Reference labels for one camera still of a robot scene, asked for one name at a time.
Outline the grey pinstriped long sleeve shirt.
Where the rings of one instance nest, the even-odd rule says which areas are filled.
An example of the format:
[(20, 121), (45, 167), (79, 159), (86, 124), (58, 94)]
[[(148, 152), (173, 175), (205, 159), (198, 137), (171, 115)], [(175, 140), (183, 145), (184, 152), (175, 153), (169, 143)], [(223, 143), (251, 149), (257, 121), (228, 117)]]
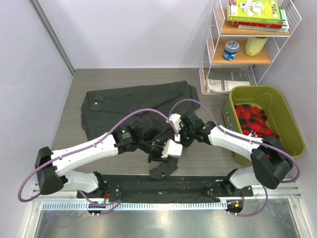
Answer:
[(197, 90), (186, 81), (160, 85), (135, 86), (87, 92), (81, 107), (81, 123), (87, 139), (93, 140), (105, 134), (126, 115), (138, 113), (125, 121), (144, 124), (149, 119), (159, 123), (165, 134), (173, 132), (165, 119), (154, 112), (141, 111), (151, 108), (168, 115), (170, 111), (183, 115), (200, 107)]

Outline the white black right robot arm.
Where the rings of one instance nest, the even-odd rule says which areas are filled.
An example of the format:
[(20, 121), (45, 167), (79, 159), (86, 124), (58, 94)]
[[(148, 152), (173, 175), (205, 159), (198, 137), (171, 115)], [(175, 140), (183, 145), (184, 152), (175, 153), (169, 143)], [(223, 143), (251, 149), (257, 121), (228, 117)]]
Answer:
[(293, 161), (274, 137), (248, 137), (212, 121), (204, 123), (194, 112), (180, 116), (174, 126), (184, 147), (190, 146), (196, 140), (228, 149), (251, 162), (247, 168), (232, 170), (223, 180), (224, 191), (230, 196), (252, 185), (276, 189), (293, 169)]

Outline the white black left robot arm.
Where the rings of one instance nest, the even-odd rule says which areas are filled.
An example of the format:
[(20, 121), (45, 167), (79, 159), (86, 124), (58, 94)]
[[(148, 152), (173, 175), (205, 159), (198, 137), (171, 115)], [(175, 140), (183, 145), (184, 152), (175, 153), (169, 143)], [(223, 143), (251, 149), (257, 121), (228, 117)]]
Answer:
[(112, 133), (70, 148), (52, 151), (43, 147), (38, 151), (35, 168), (41, 195), (50, 195), (63, 188), (72, 188), (102, 197), (106, 186), (97, 172), (79, 173), (75, 168), (92, 161), (134, 152), (137, 149), (160, 158), (162, 148), (153, 144), (163, 131), (162, 123), (155, 118), (145, 118), (131, 126), (121, 125)]

